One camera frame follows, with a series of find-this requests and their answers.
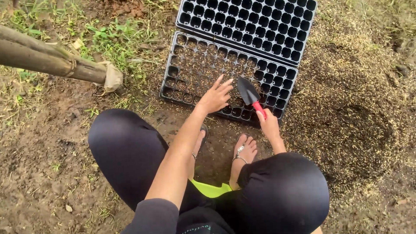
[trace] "dirt ground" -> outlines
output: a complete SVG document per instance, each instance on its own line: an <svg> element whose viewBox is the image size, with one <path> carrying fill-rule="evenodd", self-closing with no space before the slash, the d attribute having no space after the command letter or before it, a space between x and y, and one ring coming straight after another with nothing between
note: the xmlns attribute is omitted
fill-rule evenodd
<svg viewBox="0 0 416 234"><path fill-rule="evenodd" d="M331 209L324 233L415 233L414 34L386 34L387 25L374 26L375 18L365 18L370 8L364 17L354 2L319 1L281 133L288 150L309 157L327 178ZM21 1L23 10L27 6ZM92 157L88 129L102 111L126 108L168 143L173 140L190 110L163 102L158 92L177 6L173 0L84 1L79 3L84 14L77 12L79 21L62 20L54 11L42 19L30 15L29 20L42 25L61 21L65 26L40 26L44 34L31 27L19 29L45 41L60 38L62 46L81 56L111 60L127 79L125 89L107 94L88 82L0 66L0 234L117 234L131 221L134 213ZM7 21L10 9L2 9L6 7L0 7L0 23L12 27ZM130 39L143 33L139 43L126 42L118 50L121 37L107 41L82 30L61 34L61 28L85 24L97 29L105 25L99 31L108 33L116 16L123 23L127 17L138 21L135 33L123 32ZM81 32L89 44L74 49L71 45ZM131 48L135 53L130 55ZM210 132L196 161L198 181L217 186L228 181L233 145L242 132L256 136L257 159L272 155L258 129L217 116L209 116L206 124Z"/></svg>

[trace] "black plastic seedling tray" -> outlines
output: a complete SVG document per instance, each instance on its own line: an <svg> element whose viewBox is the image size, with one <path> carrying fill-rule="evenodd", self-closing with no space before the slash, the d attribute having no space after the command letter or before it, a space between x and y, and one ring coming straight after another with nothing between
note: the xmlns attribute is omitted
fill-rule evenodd
<svg viewBox="0 0 416 234"><path fill-rule="evenodd" d="M176 26L298 66L315 0L182 0Z"/></svg>
<svg viewBox="0 0 416 234"><path fill-rule="evenodd" d="M238 93L237 78L250 80L260 93L263 108L269 108L281 119L297 72L295 68L177 31L160 97L194 107L216 79L225 74L225 80L234 78L234 89L230 92L230 105L216 114L256 126L258 117Z"/></svg>

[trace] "flip-flop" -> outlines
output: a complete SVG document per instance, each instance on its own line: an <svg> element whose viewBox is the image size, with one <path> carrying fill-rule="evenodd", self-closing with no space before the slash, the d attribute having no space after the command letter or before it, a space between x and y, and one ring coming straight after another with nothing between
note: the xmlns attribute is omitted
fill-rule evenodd
<svg viewBox="0 0 416 234"><path fill-rule="evenodd" d="M202 130L205 131L205 136L204 136L204 138L202 138L201 146L199 147L199 149L201 149L202 146L205 145L205 143L207 142L207 138L208 138L208 127L207 127L207 125L202 124L201 128L199 129L199 132L201 132ZM194 152L192 152L192 156L196 160L196 155L195 155Z"/></svg>
<svg viewBox="0 0 416 234"><path fill-rule="evenodd" d="M239 136L238 136L238 138L237 138L237 142L238 142L238 140L240 139L240 137L241 136L243 136L243 135L245 135L246 137L247 137L247 139L250 137L250 135L249 134L247 134L247 133L241 133ZM233 158L233 161L234 160L236 160L236 159L242 159L246 164L247 164L247 161L244 159L244 158L241 158L240 156L239 156L239 154L240 154L240 152L241 151L243 151L243 149L244 149L244 144L245 144L245 142L243 143L243 145L242 146L240 146L238 149L237 149L237 153L235 154L235 156L234 156L234 158Z"/></svg>

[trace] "person's left hand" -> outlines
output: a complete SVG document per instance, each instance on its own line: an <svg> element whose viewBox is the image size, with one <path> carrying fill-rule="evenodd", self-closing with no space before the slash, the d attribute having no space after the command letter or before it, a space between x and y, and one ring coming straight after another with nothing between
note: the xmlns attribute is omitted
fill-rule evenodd
<svg viewBox="0 0 416 234"><path fill-rule="evenodd" d="M231 97L227 93L233 89L231 86L233 79L229 79L220 85L223 77L224 75L221 75L215 81L214 85L202 96L201 100L196 104L195 110L202 111L207 115L228 106L227 101Z"/></svg>

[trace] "black pants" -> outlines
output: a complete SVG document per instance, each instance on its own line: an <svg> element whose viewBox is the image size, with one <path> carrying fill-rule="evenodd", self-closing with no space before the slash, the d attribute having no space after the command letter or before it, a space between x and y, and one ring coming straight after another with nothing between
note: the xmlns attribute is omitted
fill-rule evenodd
<svg viewBox="0 0 416 234"><path fill-rule="evenodd" d="M134 112L111 109L96 117L88 141L104 176L135 210L168 149L162 136ZM209 199L188 181L180 213L212 207L237 233L310 233L328 215L325 178L300 154L283 153L246 164L238 184L241 190Z"/></svg>

